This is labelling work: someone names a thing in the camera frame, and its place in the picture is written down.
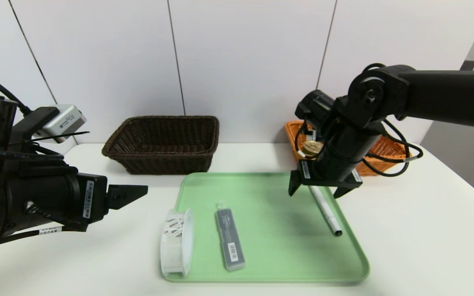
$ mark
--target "barcode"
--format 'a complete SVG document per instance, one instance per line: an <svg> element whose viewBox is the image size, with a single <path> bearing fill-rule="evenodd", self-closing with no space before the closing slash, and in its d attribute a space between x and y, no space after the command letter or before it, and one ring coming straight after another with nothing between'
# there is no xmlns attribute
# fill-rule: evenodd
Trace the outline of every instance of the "barcode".
<svg viewBox="0 0 474 296"><path fill-rule="evenodd" d="M235 243L229 243L228 250L230 251L230 261L231 262L238 261L239 256L237 256L237 248L235 247Z"/></svg>
<svg viewBox="0 0 474 296"><path fill-rule="evenodd" d="M361 182L360 175L358 174L358 171L356 169L352 170L352 174L354 175L356 182Z"/></svg>
<svg viewBox="0 0 474 296"><path fill-rule="evenodd" d="M44 228L39 230L39 234L53 234L54 232L60 232L62 230L61 226Z"/></svg>
<svg viewBox="0 0 474 296"><path fill-rule="evenodd" d="M85 188L85 201L83 202L83 217L89 219L91 217L91 206L93 204L94 181L87 181Z"/></svg>
<svg viewBox="0 0 474 296"><path fill-rule="evenodd" d="M305 179L310 178L310 170L308 169L308 163L306 161L301 161L301 167L303 168L303 175Z"/></svg>

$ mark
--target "basket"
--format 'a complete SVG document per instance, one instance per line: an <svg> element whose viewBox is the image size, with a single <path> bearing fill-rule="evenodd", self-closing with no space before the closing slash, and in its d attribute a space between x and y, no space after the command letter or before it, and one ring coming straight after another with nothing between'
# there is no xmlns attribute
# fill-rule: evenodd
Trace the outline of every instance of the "basket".
<svg viewBox="0 0 474 296"><path fill-rule="evenodd" d="M217 145L214 116L141 116L124 121L102 154L130 174L186 175L208 171Z"/></svg>
<svg viewBox="0 0 474 296"><path fill-rule="evenodd" d="M301 125L303 124L303 120L294 120L288 122L285 126L284 129L286 131L286 134L288 135L288 139L290 141L290 145L292 145L292 152L295 156L295 159L301 160L303 157L301 157L297 151L295 150L295 144L294 144L294 138L299 129L301 128ZM312 130L312 126L308 124L308 129ZM297 145L299 146L299 149L301 150L303 143L306 141L306 135L300 134L297 137ZM370 153L380 155L381 157L386 157L389 159L404 159L405 158L405 148L402 144L396 143L393 140L388 139L387 137L380 137L376 144L372 146ZM396 165L396 163L391 163L391 162L386 162L382 161L379 159L375 159L372 157L365 157L365 159L378 171L386 171L389 168L393 167ZM369 169L365 165L365 163L360 163L356 167L356 170L361 176L377 176L378 174Z"/></svg>

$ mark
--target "marker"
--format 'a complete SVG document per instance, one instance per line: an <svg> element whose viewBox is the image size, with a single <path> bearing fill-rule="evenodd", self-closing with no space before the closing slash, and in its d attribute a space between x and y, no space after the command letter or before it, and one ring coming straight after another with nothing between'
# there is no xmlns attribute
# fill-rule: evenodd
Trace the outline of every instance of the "marker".
<svg viewBox="0 0 474 296"><path fill-rule="evenodd" d="M327 222L329 223L330 228L332 228L334 235L340 236L341 234L343 234L343 231L341 231L341 227L339 226L339 223L337 222L337 219L335 218L332 209L325 201L325 197L323 197L323 194L321 193L319 187L310 186L310 191L312 191L312 195L314 195L316 202L318 202L319 208L321 208L323 214L325 215L325 219L327 219Z"/></svg>

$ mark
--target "orange wicker basket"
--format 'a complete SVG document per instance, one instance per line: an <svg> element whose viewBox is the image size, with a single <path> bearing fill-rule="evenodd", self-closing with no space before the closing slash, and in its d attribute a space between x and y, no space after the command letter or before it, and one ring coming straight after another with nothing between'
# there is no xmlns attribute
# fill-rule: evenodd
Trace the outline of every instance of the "orange wicker basket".
<svg viewBox="0 0 474 296"><path fill-rule="evenodd" d="M292 152L294 153L294 157L297 160L303 159L295 150L294 138L301 125L303 124L303 120L294 120L286 123L284 129L286 134L288 135L288 139L290 141L290 145L292 145ZM308 124L308 129L312 130L312 126ZM299 135L297 137L297 145L299 149L303 147L303 143L306 141L306 135ZM402 144L396 143L393 140L388 139L387 137L380 137L378 142L374 144L371 148L370 153L380 155L381 157L386 157L389 159L404 159L405 158L405 148ZM390 167L393 167L396 163L386 162L379 159L375 159L372 157L365 157L365 159L377 170L379 171L386 171ZM364 163L360 163L356 169L361 176L377 176L378 174L369 169Z"/></svg>

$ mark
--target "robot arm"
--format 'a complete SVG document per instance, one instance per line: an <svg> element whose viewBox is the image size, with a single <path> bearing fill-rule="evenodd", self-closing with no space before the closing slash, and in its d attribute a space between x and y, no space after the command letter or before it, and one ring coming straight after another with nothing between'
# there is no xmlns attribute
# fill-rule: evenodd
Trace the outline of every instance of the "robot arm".
<svg viewBox="0 0 474 296"><path fill-rule="evenodd" d="M301 184L331 186L337 187L338 198L361 186L355 168L386 134L381 122L387 116L474 126L474 71L373 64L353 80L348 95L334 100L314 90L298 103L295 114L322 135L325 146L315 159L299 161L288 193L293 195Z"/></svg>

